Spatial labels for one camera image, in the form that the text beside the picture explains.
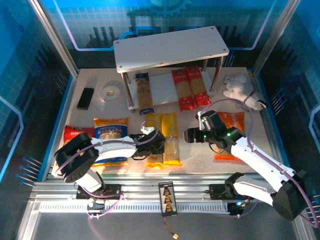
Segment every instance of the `red pasta package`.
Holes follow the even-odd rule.
[[[176,93],[179,98],[180,111],[196,110],[195,101],[192,97],[190,84],[185,68],[172,71]]]
[[[188,67],[186,69],[186,73],[188,75],[188,80],[195,104],[198,107],[211,104],[199,67]]]
[[[95,128],[94,127],[74,127],[74,126],[65,126],[63,142],[67,144],[71,139],[75,138],[81,133],[87,133],[90,138],[95,137]]]

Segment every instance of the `yellow pasta package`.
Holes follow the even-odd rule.
[[[153,121],[146,121],[146,127],[154,127],[154,129],[158,128],[161,131],[161,114],[147,114],[145,116],[145,120],[154,120]],[[164,168],[164,161],[162,154],[151,154],[146,158],[146,164],[144,165],[145,168]]]
[[[177,114],[162,114],[161,131],[165,136],[163,165],[182,166],[180,162]]]

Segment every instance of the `food package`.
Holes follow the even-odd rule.
[[[135,75],[135,82],[140,115],[155,113],[152,104],[148,73],[137,73]]]
[[[154,127],[156,129],[158,127],[159,131],[161,131],[161,114],[147,114],[145,116],[145,120],[154,120],[153,121],[146,121],[146,127]],[[164,168],[164,159],[162,154],[151,154],[146,158],[146,164],[144,165],[145,168],[154,168],[159,167],[161,169]]]
[[[198,107],[211,104],[199,67],[188,67],[186,72],[195,104]]]
[[[120,139],[128,135],[128,118],[120,119],[94,119],[94,131],[97,139]],[[123,166],[128,165],[126,157],[101,159],[95,162],[96,166]]]
[[[177,114],[162,114],[161,130],[165,136],[163,165],[182,166],[180,163]]]
[[[87,133],[90,138],[95,137],[94,127],[74,127],[66,125],[64,127],[63,142],[66,145],[71,139],[81,133]]]
[[[172,71],[176,93],[179,99],[180,111],[195,110],[195,101],[192,97],[190,84],[187,76],[187,69],[182,68]]]
[[[218,112],[221,121],[225,124],[226,128],[236,127],[241,132],[245,132],[245,112]],[[214,155],[215,160],[240,160],[239,158],[227,153],[226,151],[212,145],[213,150],[217,153]]]

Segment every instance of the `white shelf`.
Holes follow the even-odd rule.
[[[207,94],[209,96],[213,95],[214,93],[210,91],[212,78],[210,78],[208,71],[201,72],[201,74],[202,74],[202,79],[203,79]],[[149,81],[150,81],[152,104],[154,106],[160,105],[160,104],[174,103],[179,100],[177,91],[176,91],[176,86],[175,86],[174,79],[171,72],[168,74],[149,76]],[[129,103],[128,103],[128,108],[130,110],[138,109],[139,103],[138,103],[136,80],[135,79],[131,80],[131,83],[128,86],[129,86],[129,90],[132,96],[132,101],[134,104],[134,106],[129,106]]]
[[[118,73],[229,54],[229,49],[215,26],[115,40],[113,46]]]

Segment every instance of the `gear logo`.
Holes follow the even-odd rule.
[[[187,4],[191,4],[191,0],[146,0],[145,2],[151,14],[164,18],[179,14],[181,10],[186,10]]]

